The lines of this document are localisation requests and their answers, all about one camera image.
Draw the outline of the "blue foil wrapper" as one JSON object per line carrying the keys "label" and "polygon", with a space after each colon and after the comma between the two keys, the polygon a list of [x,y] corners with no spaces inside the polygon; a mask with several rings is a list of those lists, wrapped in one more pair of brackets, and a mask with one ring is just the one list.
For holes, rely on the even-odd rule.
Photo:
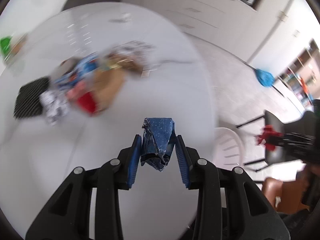
{"label": "blue foil wrapper", "polygon": [[140,162],[159,172],[168,165],[176,142],[175,122],[172,118],[145,118]]}

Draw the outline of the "white slotted trash bin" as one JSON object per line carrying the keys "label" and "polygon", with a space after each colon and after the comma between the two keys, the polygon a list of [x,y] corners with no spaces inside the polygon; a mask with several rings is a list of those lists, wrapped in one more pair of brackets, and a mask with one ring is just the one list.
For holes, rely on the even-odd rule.
{"label": "white slotted trash bin", "polygon": [[225,127],[217,127],[214,134],[213,164],[225,170],[242,166],[245,148],[240,137]]}

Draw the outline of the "dark grey chair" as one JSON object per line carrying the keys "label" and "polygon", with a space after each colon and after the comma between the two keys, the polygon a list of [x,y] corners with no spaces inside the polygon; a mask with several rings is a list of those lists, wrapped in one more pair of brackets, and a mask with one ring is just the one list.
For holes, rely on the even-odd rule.
{"label": "dark grey chair", "polygon": [[259,172],[274,164],[301,160],[305,163],[319,164],[319,117],[312,111],[306,111],[294,122],[283,123],[274,114],[264,114],[239,124],[240,128],[264,119],[265,126],[260,135],[256,136],[258,145],[265,147],[265,156],[244,163],[245,166],[266,163],[266,166],[255,170]]}

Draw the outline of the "red snack wrapper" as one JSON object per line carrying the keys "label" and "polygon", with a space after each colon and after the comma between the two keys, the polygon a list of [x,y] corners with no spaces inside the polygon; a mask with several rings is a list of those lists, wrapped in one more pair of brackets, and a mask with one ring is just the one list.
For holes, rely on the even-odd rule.
{"label": "red snack wrapper", "polygon": [[92,115],[97,111],[97,103],[92,92],[86,92],[76,99],[77,106],[84,112]]}

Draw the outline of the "blue mop head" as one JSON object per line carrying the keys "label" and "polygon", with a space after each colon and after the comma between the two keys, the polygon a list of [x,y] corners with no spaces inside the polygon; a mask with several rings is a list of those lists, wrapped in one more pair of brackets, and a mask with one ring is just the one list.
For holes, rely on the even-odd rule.
{"label": "blue mop head", "polygon": [[264,87],[272,87],[274,83],[274,77],[271,73],[261,70],[261,69],[256,69],[255,71],[255,76],[258,80],[258,82],[264,86]]}

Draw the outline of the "brown paper bag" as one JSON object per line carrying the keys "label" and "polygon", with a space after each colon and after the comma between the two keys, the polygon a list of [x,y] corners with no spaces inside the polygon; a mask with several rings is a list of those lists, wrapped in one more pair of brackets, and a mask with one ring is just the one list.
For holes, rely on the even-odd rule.
{"label": "brown paper bag", "polygon": [[92,96],[96,104],[96,113],[102,112],[112,105],[125,82],[125,76],[125,72],[120,68],[95,72]]}

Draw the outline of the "black white patterned wrapper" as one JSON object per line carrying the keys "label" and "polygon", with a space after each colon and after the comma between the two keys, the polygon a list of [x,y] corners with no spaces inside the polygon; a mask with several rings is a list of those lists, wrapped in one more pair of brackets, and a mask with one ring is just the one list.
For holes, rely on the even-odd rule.
{"label": "black white patterned wrapper", "polygon": [[60,90],[47,90],[40,95],[44,115],[50,125],[56,125],[70,111],[70,104]]}

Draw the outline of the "blue patterned snack wrapper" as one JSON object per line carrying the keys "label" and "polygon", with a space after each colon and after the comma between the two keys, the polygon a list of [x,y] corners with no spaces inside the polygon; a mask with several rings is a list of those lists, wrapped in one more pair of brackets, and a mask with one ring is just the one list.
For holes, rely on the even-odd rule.
{"label": "blue patterned snack wrapper", "polygon": [[80,81],[88,81],[93,77],[99,67],[99,57],[96,53],[81,58],[75,66],[60,78],[55,79],[53,84],[61,90],[73,88]]}

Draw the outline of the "black ribbed sponge block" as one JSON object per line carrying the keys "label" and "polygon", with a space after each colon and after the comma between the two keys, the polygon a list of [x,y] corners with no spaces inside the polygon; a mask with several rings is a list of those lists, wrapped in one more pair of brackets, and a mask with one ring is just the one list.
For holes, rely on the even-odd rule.
{"label": "black ribbed sponge block", "polygon": [[14,107],[15,119],[33,118],[43,113],[40,95],[46,92],[50,85],[48,76],[41,77],[23,85],[17,95]]}

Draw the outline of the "white drawer cabinet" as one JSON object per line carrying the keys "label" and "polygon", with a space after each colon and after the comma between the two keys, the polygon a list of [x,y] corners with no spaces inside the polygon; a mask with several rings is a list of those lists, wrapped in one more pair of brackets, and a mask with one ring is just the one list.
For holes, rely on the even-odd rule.
{"label": "white drawer cabinet", "polygon": [[144,0],[144,5],[215,44],[235,41],[257,13],[240,0]]}

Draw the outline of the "small white crumpled paper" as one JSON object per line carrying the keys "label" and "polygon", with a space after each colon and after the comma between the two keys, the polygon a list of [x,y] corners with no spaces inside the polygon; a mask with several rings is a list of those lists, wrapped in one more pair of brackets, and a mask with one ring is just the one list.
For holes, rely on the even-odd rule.
{"label": "small white crumpled paper", "polygon": [[116,23],[129,23],[132,21],[132,15],[128,12],[122,13],[118,18],[112,19]]}

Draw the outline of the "green-topped clear plastic bag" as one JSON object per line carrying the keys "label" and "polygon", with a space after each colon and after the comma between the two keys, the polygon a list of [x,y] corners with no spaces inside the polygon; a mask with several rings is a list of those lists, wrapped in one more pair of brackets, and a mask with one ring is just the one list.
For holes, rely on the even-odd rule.
{"label": "green-topped clear plastic bag", "polygon": [[6,66],[12,64],[22,51],[28,35],[14,35],[1,38],[1,55]]}

